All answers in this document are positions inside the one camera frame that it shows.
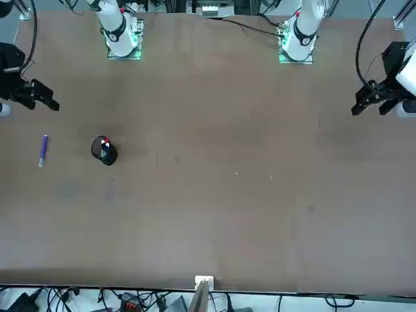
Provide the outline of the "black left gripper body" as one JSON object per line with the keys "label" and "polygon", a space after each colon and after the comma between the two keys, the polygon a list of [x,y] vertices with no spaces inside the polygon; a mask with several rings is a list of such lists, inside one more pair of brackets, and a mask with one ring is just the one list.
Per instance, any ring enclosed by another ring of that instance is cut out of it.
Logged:
{"label": "black left gripper body", "polygon": [[384,98],[404,98],[410,93],[396,80],[409,42],[391,42],[382,53],[386,78],[382,81]]}

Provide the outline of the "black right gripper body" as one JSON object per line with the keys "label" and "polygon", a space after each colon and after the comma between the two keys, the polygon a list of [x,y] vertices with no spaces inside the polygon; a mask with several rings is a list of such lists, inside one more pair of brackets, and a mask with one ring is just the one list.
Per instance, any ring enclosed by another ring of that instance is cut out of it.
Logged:
{"label": "black right gripper body", "polygon": [[27,85],[27,80],[21,76],[21,66],[25,54],[14,44],[1,42],[1,98],[12,100],[13,92]]}

